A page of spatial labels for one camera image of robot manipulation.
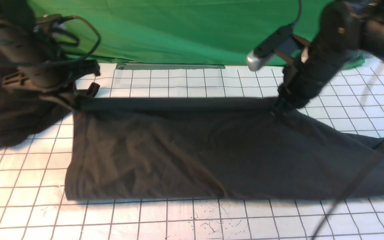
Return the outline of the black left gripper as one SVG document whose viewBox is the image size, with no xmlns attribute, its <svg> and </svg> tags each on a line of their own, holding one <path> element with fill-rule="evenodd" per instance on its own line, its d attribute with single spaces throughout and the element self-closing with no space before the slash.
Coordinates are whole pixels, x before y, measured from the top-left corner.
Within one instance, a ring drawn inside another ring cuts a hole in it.
<svg viewBox="0 0 384 240">
<path fill-rule="evenodd" d="M 75 82 L 86 75 L 100 76 L 96 60 L 84 60 L 53 67 L 20 67 L 17 72 L 5 76 L 2 87 L 9 92 L 28 92 L 37 96 L 73 94 Z"/>
</svg>

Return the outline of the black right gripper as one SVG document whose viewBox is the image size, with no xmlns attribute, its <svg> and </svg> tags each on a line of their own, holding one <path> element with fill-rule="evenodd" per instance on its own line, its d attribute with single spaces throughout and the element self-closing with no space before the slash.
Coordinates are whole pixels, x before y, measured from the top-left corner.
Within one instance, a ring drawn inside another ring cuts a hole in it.
<svg viewBox="0 0 384 240">
<path fill-rule="evenodd" d="M 273 109 L 285 114 L 305 107 L 339 71 L 339 66 L 319 61 L 286 65 Z"/>
</svg>

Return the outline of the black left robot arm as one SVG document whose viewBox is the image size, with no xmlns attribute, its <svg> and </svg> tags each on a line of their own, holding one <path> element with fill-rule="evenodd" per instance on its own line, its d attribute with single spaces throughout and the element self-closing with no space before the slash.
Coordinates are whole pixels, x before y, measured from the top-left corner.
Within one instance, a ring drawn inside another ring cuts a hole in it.
<svg viewBox="0 0 384 240">
<path fill-rule="evenodd" d="M 63 27 L 71 20 L 83 22 L 97 36 L 91 50 L 77 59 L 69 59 L 64 51 L 80 44 L 80 39 Z M 90 74 L 100 76 L 100 66 L 90 56 L 101 40 L 82 17 L 55 14 L 36 18 L 26 0 L 0 0 L 0 52 L 7 59 L 0 61 L 0 67 L 17 68 L 16 73 L 3 78 L 2 87 L 71 104 L 79 94 L 76 80 Z"/>
</svg>

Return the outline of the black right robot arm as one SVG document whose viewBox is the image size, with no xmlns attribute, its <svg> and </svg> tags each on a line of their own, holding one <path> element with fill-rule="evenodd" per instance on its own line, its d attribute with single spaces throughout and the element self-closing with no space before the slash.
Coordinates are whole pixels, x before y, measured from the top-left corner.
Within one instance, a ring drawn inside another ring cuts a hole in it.
<svg viewBox="0 0 384 240">
<path fill-rule="evenodd" d="M 384 61 L 384 0 L 332 1 L 315 38 L 288 60 L 274 112 L 303 108 L 360 51 Z"/>
</svg>

